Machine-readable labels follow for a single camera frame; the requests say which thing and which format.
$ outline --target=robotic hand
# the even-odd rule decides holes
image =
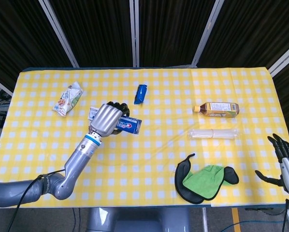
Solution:
[[[271,183],[284,188],[289,193],[289,143],[281,139],[278,135],[273,134],[273,138],[268,136],[268,140],[275,148],[275,154],[278,158],[281,168],[280,179],[268,178],[260,171],[256,170],[256,175],[267,183]]]
[[[32,180],[0,183],[0,207],[17,205],[20,200],[22,203],[35,202],[46,193],[52,194],[59,200],[68,198],[80,173],[94,151],[101,145],[101,138],[121,132],[115,130],[115,127],[122,115],[130,115],[130,110],[125,103],[110,101],[103,104],[89,125],[89,133],[84,136],[65,163],[65,176],[51,173],[41,175],[34,183]]]

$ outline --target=crest toothpaste box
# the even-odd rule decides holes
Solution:
[[[98,112],[98,108],[95,108],[93,106],[90,107],[90,112],[88,114],[88,119],[91,121],[95,117],[95,115]],[[132,118],[132,117],[127,117],[127,116],[122,116],[117,125],[116,128],[122,131],[126,131],[132,134],[138,134],[141,126],[141,120]]]

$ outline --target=table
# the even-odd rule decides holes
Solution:
[[[52,108],[78,81],[84,93],[61,117]],[[139,84],[148,85],[144,104],[133,105]],[[278,177],[280,168],[267,141],[273,132],[289,140],[272,78],[265,68],[36,70],[19,75],[0,137],[0,182],[34,179],[63,168],[87,133],[89,107],[125,102],[142,119],[139,135],[103,138],[70,198],[51,195],[21,207],[186,205],[176,193],[174,172],[187,155],[192,171],[209,164],[233,167],[240,182],[222,186],[211,206],[283,203],[282,188],[258,179],[254,170]],[[204,117],[194,105],[237,102],[236,118]],[[190,140],[189,129],[232,129],[235,140]]]

